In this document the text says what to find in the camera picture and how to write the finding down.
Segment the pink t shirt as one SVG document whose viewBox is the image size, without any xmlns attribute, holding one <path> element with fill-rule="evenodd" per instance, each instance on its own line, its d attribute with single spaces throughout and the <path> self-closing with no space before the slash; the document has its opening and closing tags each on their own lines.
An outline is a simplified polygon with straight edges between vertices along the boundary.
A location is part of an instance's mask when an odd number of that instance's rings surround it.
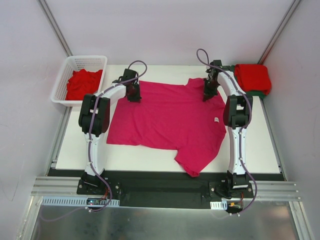
<svg viewBox="0 0 320 240">
<path fill-rule="evenodd" d="M 203 101 L 203 90 L 202 78 L 186 85 L 141 81 L 139 103 L 118 100 L 107 144 L 176 150 L 175 161 L 198 177 L 226 136 L 225 102 L 220 94 Z"/>
</svg>

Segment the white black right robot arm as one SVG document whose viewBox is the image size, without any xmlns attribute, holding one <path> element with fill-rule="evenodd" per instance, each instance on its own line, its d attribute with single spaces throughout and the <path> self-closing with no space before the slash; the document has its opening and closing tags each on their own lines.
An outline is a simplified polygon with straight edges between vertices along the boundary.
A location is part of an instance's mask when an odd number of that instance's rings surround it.
<svg viewBox="0 0 320 240">
<path fill-rule="evenodd" d="M 230 160 L 226 179 L 214 188 L 214 192 L 219 197 L 231 199 L 250 186 L 250 175 L 245 164 L 245 140 L 252 119 L 253 97 L 241 89 L 230 67 L 223 66 L 220 60 L 208 63 L 206 73 L 203 101 L 217 96 L 218 87 L 222 87 L 227 96 L 223 123 L 229 134 Z"/>
</svg>

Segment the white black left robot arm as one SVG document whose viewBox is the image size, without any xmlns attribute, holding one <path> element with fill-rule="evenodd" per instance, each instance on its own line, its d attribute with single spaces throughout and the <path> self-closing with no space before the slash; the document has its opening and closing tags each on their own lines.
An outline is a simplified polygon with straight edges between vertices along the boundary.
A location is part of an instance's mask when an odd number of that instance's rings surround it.
<svg viewBox="0 0 320 240">
<path fill-rule="evenodd" d="M 109 88 L 100 93 L 86 94 L 82 101 L 78 124 L 86 141 L 87 165 L 81 184 L 87 185 L 96 195 L 106 189 L 106 182 L 101 177 L 105 170 L 102 155 L 103 141 L 110 125 L 111 106 L 125 97 L 130 102 L 141 101 L 139 74 L 129 68 Z"/>
</svg>

